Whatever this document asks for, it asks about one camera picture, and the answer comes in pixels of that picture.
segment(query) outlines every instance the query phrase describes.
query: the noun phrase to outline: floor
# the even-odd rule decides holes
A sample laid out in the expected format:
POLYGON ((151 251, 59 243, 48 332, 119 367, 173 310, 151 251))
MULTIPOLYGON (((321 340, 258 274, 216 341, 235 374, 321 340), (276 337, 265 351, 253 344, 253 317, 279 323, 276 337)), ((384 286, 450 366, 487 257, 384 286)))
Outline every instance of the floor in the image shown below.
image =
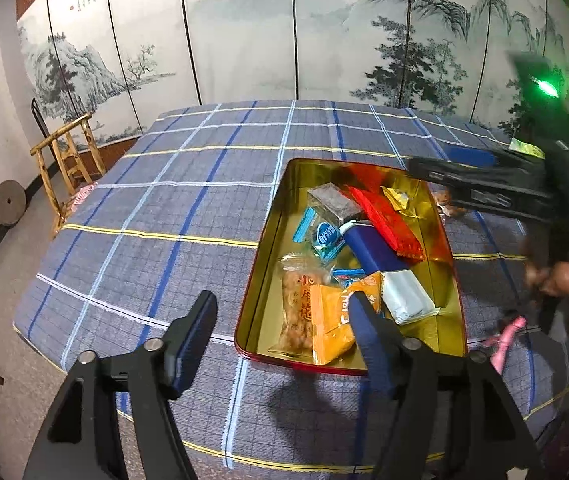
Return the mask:
MULTIPOLYGON (((53 186, 64 195, 59 174, 53 186)), ((0 245, 0 375, 5 379, 0 386, 0 473, 4 480, 22 478, 34 439, 64 378, 12 327, 14 309, 49 244, 52 220, 51 206, 41 189, 0 245)), ((144 479, 133 422, 121 417, 119 424, 129 478, 144 479)), ((194 468, 200 478, 240 478, 217 463, 213 458, 211 463, 194 460, 194 468)))

